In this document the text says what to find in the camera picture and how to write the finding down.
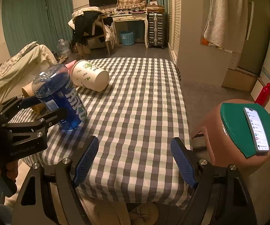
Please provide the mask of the blue plastic bottle cup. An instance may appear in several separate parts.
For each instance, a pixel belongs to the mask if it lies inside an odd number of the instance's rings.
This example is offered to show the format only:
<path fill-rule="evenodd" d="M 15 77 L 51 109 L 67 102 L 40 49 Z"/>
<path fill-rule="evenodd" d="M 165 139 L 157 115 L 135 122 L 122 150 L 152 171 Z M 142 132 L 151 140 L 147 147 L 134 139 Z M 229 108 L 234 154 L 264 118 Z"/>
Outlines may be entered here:
<path fill-rule="evenodd" d="M 86 120 L 87 111 L 65 65 L 55 64 L 42 71 L 34 78 L 31 88 L 50 111 L 67 110 L 66 118 L 59 122 L 63 130 L 72 131 Z"/>

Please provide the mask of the brown kraft paper cup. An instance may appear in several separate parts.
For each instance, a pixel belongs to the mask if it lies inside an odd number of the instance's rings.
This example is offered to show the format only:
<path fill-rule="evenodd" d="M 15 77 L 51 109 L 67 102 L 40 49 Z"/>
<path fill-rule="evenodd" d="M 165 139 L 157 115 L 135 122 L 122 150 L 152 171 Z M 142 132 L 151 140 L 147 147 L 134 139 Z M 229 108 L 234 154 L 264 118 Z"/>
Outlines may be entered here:
<path fill-rule="evenodd" d="M 30 103 L 31 109 L 39 115 L 43 109 L 45 109 L 45 106 L 41 101 L 34 95 L 32 91 L 32 82 L 28 83 L 24 87 L 22 87 L 22 94 L 25 98 L 28 99 L 28 102 Z"/>

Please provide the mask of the white leaf-print paper cup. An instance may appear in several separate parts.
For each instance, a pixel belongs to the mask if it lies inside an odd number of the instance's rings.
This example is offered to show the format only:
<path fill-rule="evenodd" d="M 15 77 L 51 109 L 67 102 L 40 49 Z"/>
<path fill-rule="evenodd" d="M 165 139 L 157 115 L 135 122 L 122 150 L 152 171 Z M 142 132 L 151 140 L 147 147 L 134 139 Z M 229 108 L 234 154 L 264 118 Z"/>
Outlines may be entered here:
<path fill-rule="evenodd" d="M 106 70 L 89 61 L 79 60 L 72 67 L 71 79 L 76 86 L 101 92 L 108 86 L 110 76 Z"/>

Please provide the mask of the beige bedding pile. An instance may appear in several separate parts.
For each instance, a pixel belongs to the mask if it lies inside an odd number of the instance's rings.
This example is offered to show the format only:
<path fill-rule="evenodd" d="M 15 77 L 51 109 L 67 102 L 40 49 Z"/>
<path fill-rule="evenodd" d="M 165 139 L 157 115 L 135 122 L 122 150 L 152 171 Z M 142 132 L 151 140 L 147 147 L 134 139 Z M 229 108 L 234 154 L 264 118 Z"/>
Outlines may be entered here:
<path fill-rule="evenodd" d="M 0 104 L 22 95 L 22 87 L 32 82 L 42 71 L 56 64 L 55 56 L 46 45 L 33 41 L 23 47 L 0 65 Z"/>

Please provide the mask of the brown round stool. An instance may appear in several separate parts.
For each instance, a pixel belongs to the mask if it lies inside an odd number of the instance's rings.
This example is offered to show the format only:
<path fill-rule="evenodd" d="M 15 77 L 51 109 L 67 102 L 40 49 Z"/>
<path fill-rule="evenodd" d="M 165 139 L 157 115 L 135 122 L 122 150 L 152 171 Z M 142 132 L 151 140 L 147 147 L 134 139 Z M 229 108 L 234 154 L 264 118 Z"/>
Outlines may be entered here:
<path fill-rule="evenodd" d="M 250 104 L 252 102 L 233 99 L 222 103 Z M 256 153 L 256 155 L 246 158 L 233 143 L 222 122 L 220 116 L 222 103 L 205 116 L 193 131 L 191 137 L 195 138 L 199 134 L 203 134 L 212 165 L 227 167 L 230 164 L 234 164 L 243 172 L 253 173 L 270 158 L 270 150 L 264 153 Z"/>

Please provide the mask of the clear water jug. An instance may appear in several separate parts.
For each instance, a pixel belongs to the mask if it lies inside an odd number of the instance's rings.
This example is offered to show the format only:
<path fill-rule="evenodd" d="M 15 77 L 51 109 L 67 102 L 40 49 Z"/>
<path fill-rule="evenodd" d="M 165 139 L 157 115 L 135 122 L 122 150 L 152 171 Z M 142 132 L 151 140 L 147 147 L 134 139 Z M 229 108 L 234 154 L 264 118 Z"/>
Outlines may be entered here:
<path fill-rule="evenodd" d="M 57 49 L 60 56 L 69 56 L 71 54 L 69 42 L 64 39 L 58 40 Z"/>

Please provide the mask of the smartphone with lit screen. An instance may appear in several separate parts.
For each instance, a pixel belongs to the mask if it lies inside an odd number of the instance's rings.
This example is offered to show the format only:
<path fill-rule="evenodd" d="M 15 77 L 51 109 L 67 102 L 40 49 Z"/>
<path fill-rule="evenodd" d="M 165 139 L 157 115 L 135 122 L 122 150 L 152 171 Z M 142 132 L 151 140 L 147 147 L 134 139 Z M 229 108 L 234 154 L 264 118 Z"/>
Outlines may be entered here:
<path fill-rule="evenodd" d="M 244 107 L 244 114 L 250 128 L 256 153 L 264 153 L 270 150 L 265 129 L 256 110 Z"/>

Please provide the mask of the checkered tablecloth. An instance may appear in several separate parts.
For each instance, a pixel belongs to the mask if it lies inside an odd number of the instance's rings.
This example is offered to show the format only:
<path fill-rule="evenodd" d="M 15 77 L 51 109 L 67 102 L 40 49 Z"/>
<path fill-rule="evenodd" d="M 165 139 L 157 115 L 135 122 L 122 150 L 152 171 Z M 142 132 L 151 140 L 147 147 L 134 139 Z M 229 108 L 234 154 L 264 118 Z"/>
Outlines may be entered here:
<path fill-rule="evenodd" d="M 187 186 L 170 150 L 174 137 L 190 147 L 175 64 L 159 58 L 119 57 L 89 60 L 86 66 L 100 67 L 110 76 L 101 92 L 77 88 L 87 119 L 70 132 L 51 127 L 47 149 L 23 161 L 29 166 L 54 165 L 95 136 L 99 149 L 79 185 L 81 196 L 185 208 Z"/>

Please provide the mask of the green cushion pad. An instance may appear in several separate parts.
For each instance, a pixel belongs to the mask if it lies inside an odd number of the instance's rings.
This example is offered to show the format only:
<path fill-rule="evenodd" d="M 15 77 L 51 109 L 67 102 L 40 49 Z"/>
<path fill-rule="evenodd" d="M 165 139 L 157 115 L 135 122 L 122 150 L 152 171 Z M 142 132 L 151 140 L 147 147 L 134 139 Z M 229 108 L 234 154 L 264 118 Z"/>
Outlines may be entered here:
<path fill-rule="evenodd" d="M 256 149 L 244 113 L 245 107 L 254 109 L 258 112 L 270 146 L 270 115 L 261 105 L 255 103 L 222 103 L 220 107 L 220 116 L 233 143 L 246 158 L 250 158 L 256 155 Z"/>

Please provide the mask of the teal curtain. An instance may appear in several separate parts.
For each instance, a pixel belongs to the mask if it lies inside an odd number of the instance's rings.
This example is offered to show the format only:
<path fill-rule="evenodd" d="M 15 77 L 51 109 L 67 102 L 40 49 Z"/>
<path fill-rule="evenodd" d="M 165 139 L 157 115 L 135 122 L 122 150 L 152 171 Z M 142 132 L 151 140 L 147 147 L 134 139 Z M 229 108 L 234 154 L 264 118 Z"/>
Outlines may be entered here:
<path fill-rule="evenodd" d="M 58 52 L 58 41 L 72 40 L 68 22 L 72 0 L 2 0 L 4 38 L 11 56 L 33 41 Z"/>

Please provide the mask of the wooden chair with clothes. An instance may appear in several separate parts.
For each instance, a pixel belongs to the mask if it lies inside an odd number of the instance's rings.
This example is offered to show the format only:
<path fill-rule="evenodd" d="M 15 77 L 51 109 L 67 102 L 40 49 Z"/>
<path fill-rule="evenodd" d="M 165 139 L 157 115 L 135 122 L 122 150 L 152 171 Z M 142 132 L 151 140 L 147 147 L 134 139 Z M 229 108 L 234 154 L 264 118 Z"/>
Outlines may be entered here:
<path fill-rule="evenodd" d="M 72 28 L 72 46 L 77 48 L 82 58 L 90 54 L 89 41 L 92 39 L 99 39 L 104 43 L 108 54 L 111 54 L 115 47 L 113 18 L 99 7 L 86 7 L 74 11 L 68 25 Z"/>

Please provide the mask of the teal laundry basket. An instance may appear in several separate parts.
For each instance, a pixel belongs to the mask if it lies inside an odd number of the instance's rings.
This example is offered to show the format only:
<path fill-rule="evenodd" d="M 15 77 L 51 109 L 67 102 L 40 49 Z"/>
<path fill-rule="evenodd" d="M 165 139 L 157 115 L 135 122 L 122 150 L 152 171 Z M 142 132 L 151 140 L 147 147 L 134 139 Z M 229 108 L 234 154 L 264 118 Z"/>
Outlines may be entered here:
<path fill-rule="evenodd" d="M 135 44 L 135 34 L 132 31 L 120 31 L 120 40 L 123 46 Z"/>

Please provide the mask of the red bottle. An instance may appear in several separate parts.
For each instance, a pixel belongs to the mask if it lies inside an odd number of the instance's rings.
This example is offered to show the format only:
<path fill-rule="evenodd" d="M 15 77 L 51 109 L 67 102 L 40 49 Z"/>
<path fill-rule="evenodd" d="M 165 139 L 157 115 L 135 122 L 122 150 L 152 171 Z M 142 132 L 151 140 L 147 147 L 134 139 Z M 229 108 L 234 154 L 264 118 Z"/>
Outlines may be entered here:
<path fill-rule="evenodd" d="M 265 107 L 270 98 L 270 83 L 267 83 L 260 91 L 258 97 L 255 100 L 256 104 Z"/>

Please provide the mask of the cardboard box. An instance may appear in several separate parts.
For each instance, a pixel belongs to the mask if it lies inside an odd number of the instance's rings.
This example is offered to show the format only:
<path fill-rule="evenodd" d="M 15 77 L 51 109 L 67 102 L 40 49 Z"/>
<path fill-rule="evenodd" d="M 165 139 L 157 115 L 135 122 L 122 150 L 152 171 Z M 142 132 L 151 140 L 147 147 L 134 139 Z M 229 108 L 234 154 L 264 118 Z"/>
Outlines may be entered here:
<path fill-rule="evenodd" d="M 222 87 L 251 92 L 257 81 L 257 75 L 244 70 L 228 69 Z"/>

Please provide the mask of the white desk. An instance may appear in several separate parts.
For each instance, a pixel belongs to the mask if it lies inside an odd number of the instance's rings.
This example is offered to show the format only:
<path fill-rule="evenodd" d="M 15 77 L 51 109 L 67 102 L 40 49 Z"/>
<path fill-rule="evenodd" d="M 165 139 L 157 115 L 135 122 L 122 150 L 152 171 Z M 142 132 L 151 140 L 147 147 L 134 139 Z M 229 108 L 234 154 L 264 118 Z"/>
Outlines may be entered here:
<path fill-rule="evenodd" d="M 117 15 L 111 15 L 113 18 L 114 23 L 114 31 L 116 33 L 116 39 L 119 41 L 119 32 L 116 32 L 116 25 L 120 23 L 125 23 L 125 28 L 128 29 L 134 29 L 135 26 L 142 27 L 144 26 L 144 43 L 146 49 L 149 48 L 149 41 L 148 41 L 148 28 L 149 28 L 149 22 L 148 22 L 148 13 L 131 13 L 131 14 L 117 14 Z"/>

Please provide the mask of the dark ribbed suitcase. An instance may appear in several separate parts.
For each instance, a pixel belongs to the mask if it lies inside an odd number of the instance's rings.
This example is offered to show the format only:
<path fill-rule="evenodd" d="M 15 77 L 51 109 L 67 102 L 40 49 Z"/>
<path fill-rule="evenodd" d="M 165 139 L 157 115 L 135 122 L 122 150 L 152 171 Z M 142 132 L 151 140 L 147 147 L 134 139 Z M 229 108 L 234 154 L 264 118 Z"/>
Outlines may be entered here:
<path fill-rule="evenodd" d="M 148 43 L 149 47 L 161 47 L 166 45 L 166 14 L 148 14 Z"/>

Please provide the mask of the white hanging towel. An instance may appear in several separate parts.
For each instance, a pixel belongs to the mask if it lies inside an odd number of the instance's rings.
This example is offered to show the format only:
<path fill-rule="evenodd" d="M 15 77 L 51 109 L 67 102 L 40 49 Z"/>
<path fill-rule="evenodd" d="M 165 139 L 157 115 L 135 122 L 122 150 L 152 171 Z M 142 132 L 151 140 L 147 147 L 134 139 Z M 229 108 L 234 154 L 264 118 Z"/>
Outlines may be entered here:
<path fill-rule="evenodd" d="M 248 18 L 248 0 L 210 0 L 203 37 L 224 50 L 243 49 Z"/>

